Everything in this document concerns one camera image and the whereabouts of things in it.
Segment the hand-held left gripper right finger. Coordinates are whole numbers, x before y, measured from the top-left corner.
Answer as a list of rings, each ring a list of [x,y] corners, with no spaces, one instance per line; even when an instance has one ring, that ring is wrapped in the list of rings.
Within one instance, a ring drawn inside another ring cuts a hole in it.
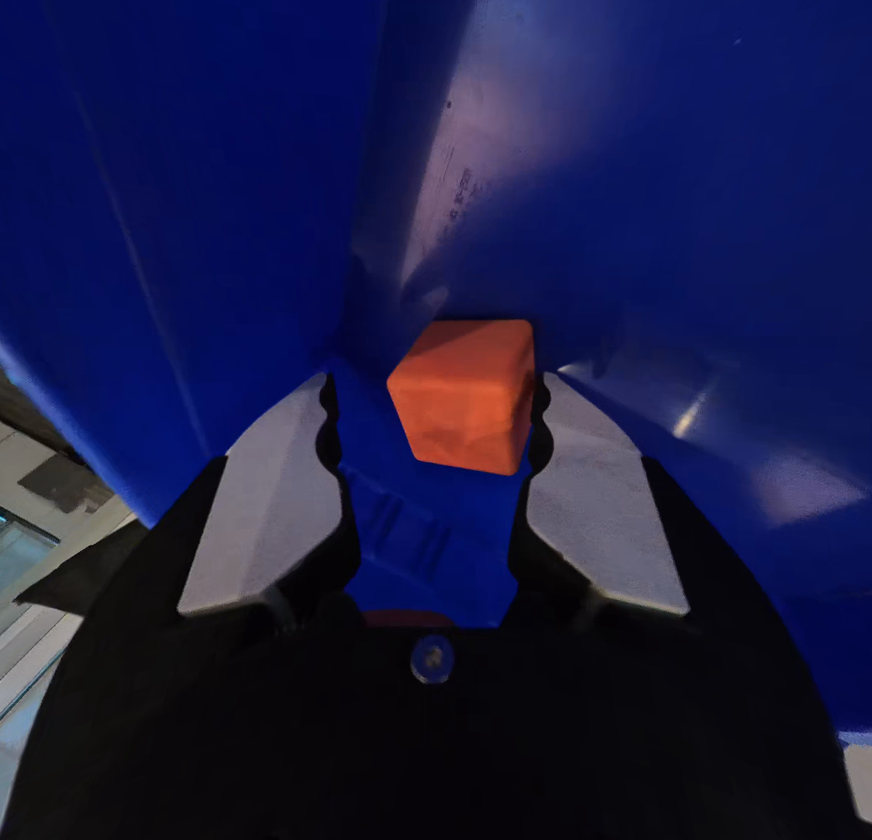
[[[537,383],[529,463],[507,558],[521,590],[569,614],[597,601],[689,613],[642,454],[555,373]]]

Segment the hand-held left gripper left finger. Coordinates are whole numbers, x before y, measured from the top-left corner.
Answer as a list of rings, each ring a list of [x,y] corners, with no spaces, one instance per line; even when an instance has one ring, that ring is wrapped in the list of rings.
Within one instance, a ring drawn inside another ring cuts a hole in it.
[[[178,612],[265,605],[311,617],[361,563],[351,493],[341,473],[331,374],[312,376],[261,415],[226,455]]]

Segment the orange cube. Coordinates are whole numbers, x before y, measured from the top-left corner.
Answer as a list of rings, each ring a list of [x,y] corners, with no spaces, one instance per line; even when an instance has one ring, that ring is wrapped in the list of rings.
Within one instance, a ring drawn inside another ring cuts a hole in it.
[[[525,320],[430,323],[386,381],[414,457],[515,475],[530,432],[534,345]]]

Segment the blue plastic bin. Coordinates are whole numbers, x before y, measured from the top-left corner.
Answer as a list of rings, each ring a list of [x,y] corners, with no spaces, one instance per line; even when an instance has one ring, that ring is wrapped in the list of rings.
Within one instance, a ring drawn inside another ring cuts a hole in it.
[[[509,600],[386,379],[523,319],[870,743],[870,0],[2,0],[2,364],[155,524],[322,369],[365,609]]]

